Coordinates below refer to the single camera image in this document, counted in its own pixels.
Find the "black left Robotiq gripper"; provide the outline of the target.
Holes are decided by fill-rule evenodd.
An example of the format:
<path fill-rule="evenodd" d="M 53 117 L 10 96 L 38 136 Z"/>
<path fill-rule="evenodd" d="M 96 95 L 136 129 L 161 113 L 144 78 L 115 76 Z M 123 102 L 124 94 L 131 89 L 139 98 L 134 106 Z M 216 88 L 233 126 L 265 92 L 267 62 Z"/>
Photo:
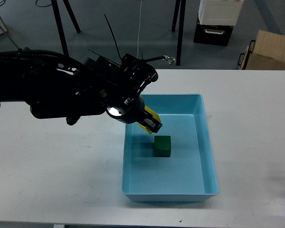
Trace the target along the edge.
<path fill-rule="evenodd" d="M 122 123 L 132 124 L 142 119 L 144 115 L 145 103 L 141 96 L 139 96 L 134 103 L 123 107 L 108 107 L 107 114 Z M 157 133 L 162 127 L 162 121 L 159 115 L 144 115 L 143 129 L 148 133 Z"/>

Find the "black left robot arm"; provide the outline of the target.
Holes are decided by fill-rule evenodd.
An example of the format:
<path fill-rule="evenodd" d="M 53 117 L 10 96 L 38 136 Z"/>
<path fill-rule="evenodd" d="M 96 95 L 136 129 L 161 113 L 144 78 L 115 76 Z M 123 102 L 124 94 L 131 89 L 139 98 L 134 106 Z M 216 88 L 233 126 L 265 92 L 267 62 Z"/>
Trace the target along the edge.
<path fill-rule="evenodd" d="M 0 104 L 24 101 L 35 118 L 66 119 L 107 113 L 125 124 L 157 133 L 162 122 L 141 92 L 158 80 L 149 59 L 126 54 L 117 64 L 103 56 L 85 63 L 47 50 L 0 52 Z"/>

